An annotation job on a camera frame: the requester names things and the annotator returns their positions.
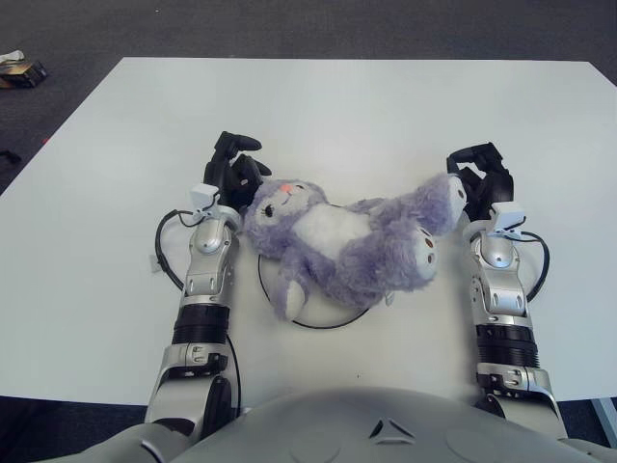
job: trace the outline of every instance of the black ribbed joint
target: black ribbed joint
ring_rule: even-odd
[[[189,304],[180,309],[172,344],[213,342],[225,344],[229,308],[218,304]]]
[[[476,325],[475,332],[480,362],[517,367],[540,366],[538,347],[529,328],[515,325]]]

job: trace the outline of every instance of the gray carpet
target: gray carpet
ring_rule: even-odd
[[[0,0],[0,17],[0,53],[19,48],[50,73],[35,89],[0,91],[0,149],[24,159],[0,159],[0,193],[123,56],[576,60],[617,82],[615,0]],[[141,413],[74,404],[39,413],[0,399],[9,407],[22,417],[21,437],[0,419],[11,461],[82,449]],[[573,437],[605,443],[588,401],[561,407]],[[78,442],[50,436],[57,422]]]

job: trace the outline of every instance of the white plush belly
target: white plush belly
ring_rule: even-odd
[[[310,248],[332,260],[349,241],[370,234],[368,215],[356,214],[342,207],[318,204],[292,228]]]

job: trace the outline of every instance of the stuffed animal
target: stuffed animal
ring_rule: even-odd
[[[325,294],[358,310],[395,290],[412,291],[435,276],[433,235],[454,229],[467,201],[461,180],[431,178],[394,199],[329,204],[302,180],[268,180],[245,214],[245,231],[259,253],[280,259],[271,301],[281,318],[298,316],[312,278]]]

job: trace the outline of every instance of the cardboard box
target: cardboard box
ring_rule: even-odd
[[[8,61],[0,65],[0,89],[36,87],[47,77],[39,61]]]

